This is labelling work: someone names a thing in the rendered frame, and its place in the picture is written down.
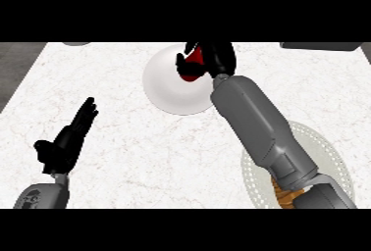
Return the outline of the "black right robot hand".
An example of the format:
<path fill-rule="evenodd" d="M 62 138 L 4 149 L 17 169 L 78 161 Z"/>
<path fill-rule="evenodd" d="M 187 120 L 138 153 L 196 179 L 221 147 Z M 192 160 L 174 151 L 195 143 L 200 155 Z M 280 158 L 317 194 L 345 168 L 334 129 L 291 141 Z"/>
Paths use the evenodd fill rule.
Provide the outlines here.
<path fill-rule="evenodd" d="M 230 42 L 187 42 L 184 44 L 184 52 L 178 53 L 175 57 L 177 73 L 184 64 L 184 58 L 195 47 L 200 49 L 205 74 L 209 74 L 211 77 L 220 74 L 233 75 L 236 70 L 236 56 Z"/>

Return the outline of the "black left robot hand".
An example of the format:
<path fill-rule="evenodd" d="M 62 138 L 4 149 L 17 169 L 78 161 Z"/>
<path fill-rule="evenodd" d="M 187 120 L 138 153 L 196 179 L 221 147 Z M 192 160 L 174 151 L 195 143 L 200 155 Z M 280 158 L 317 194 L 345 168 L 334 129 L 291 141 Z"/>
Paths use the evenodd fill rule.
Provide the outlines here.
<path fill-rule="evenodd" d="M 38 140 L 33 144 L 36 160 L 42 163 L 42 173 L 48 175 L 67 174 L 73 169 L 84 138 L 98 111 L 94 98 L 84 101 L 73 120 L 57 133 L 53 141 Z"/>

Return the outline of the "red can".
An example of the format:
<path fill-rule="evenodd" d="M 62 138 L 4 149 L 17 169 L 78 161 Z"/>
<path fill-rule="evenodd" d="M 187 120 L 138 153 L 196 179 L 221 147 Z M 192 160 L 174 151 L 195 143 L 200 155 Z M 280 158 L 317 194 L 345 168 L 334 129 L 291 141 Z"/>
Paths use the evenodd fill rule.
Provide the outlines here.
<path fill-rule="evenodd" d="M 195 47 L 189 55 L 184 57 L 184 64 L 178 70 L 180 77 L 184 81 L 195 81 L 205 73 L 200 49 Z"/>

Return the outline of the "white plate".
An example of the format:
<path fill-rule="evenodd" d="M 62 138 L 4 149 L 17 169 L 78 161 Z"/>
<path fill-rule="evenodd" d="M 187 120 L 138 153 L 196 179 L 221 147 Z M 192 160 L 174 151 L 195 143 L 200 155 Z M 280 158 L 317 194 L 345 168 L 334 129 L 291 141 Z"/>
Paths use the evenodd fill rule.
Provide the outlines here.
<path fill-rule="evenodd" d="M 177 73 L 175 56 L 184 50 L 181 44 L 169 45 L 152 56 L 141 75 L 143 91 L 153 106 L 172 115 L 193 115 L 211 106 L 209 74 L 186 81 Z"/>

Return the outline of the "dark grey appliance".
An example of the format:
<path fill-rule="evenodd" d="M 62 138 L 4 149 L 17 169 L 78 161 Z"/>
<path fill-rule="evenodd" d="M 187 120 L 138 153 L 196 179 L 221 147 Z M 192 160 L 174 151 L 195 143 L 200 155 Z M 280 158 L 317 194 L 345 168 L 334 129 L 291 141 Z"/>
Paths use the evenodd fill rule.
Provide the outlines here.
<path fill-rule="evenodd" d="M 280 42 L 285 49 L 353 51 L 362 45 L 360 42 Z"/>

